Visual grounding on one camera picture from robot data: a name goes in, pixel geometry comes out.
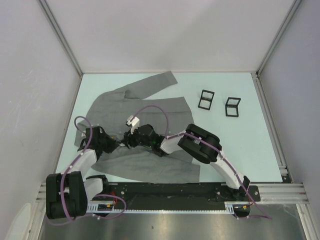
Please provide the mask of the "grey button-up shirt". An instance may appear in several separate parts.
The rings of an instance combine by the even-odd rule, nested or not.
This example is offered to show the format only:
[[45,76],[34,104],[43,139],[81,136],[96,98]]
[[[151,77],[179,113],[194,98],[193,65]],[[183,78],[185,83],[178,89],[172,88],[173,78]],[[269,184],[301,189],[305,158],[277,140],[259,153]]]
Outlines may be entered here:
[[[194,122],[191,109],[184,97],[148,99],[150,96],[176,85],[168,71],[127,84],[99,95],[89,108],[86,118],[94,125],[120,140],[128,131],[125,122],[138,110],[140,123],[150,124],[157,134],[177,134]],[[157,156],[150,149],[120,146],[112,153],[103,153],[92,169],[134,181],[148,183],[197,183],[200,167],[193,158],[179,150],[168,156]]]

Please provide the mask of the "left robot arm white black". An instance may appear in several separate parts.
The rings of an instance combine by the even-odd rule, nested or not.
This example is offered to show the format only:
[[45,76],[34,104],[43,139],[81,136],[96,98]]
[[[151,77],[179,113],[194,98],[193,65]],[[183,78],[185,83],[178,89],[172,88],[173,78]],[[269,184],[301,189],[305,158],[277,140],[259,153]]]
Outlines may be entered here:
[[111,187],[105,175],[85,177],[103,153],[111,153],[119,146],[101,126],[85,129],[85,137],[77,150],[79,159],[60,173],[46,178],[46,216],[50,220],[74,220],[87,212],[89,200],[105,200]]

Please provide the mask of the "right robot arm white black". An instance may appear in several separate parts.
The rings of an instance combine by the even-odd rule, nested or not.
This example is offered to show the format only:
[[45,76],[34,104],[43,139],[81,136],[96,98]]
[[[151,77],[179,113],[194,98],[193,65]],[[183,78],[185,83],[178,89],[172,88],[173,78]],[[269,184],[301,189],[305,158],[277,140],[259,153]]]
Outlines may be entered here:
[[121,143],[128,148],[147,147],[159,157],[183,150],[200,163],[211,165],[224,178],[235,200],[242,201],[249,194],[251,181],[226,158],[220,139],[193,123],[186,130],[167,137],[157,134],[150,124],[146,124],[127,131]]

